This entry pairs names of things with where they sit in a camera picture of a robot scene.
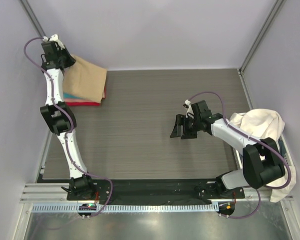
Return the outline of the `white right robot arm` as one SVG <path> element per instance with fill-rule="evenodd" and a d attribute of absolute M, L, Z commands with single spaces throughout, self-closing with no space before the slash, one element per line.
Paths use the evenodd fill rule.
<path fill-rule="evenodd" d="M 243 158 L 243 167 L 224 173 L 215 179 L 215 192 L 226 198 L 233 189 L 259 189 L 283 177 L 285 165 L 275 140 L 251 136 L 230 123 L 220 113 L 213 114 L 204 100 L 191 103 L 186 100 L 185 114 L 177 114 L 171 138 L 195 139 L 199 131 L 219 138 L 237 150 Z"/>

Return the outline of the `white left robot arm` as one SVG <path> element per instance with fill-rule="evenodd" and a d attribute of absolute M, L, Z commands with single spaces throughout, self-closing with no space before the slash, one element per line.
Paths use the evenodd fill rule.
<path fill-rule="evenodd" d="M 40 113 L 49 130 L 57 136 L 68 163 L 69 187 L 62 189 L 68 193 L 69 199 L 89 200 L 95 196 L 96 188 L 78 148 L 75 116 L 63 97 L 64 70 L 73 66 L 75 59 L 56 40 L 48 40 L 41 46 L 44 51 L 41 68 L 47 83 L 47 97 Z"/>

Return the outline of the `beige t shirt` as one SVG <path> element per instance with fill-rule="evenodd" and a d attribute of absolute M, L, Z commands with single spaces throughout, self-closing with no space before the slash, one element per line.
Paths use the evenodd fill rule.
<path fill-rule="evenodd" d="M 107 69 L 72 55 L 75 64 L 64 73 L 63 92 L 83 100 L 101 103 L 105 97 Z"/>

